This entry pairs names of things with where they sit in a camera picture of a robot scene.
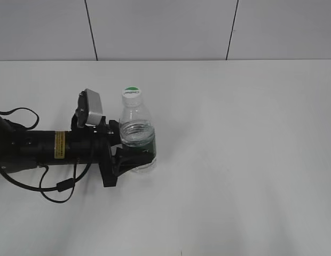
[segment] bottle cap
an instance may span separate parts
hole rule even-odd
[[[142,103],[142,91],[137,87],[128,87],[122,92],[123,104],[126,106],[138,106]]]

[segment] water bottle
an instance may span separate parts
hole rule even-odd
[[[143,104],[142,91],[129,87],[122,92],[124,109],[119,119],[120,136],[124,149],[148,151],[154,155],[151,163],[132,169],[135,172],[148,172],[156,164],[155,128],[149,110]]]

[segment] green logo on cap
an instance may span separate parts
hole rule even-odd
[[[139,88],[137,88],[137,87],[129,87],[129,88],[126,88],[125,90],[136,91],[136,90],[139,90]]]

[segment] white tabletop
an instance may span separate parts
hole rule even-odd
[[[0,62],[0,110],[69,130],[80,91],[118,119],[132,85],[156,169],[103,188],[93,166],[63,205],[0,176],[0,255],[331,255],[331,60]],[[45,185],[71,172],[52,167]]]

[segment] white wall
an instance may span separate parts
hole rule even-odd
[[[0,0],[0,60],[94,60],[84,2]]]
[[[331,59],[331,0],[240,0],[229,59]]]
[[[0,0],[0,60],[225,59],[237,0]],[[331,0],[240,0],[228,59],[331,59]]]

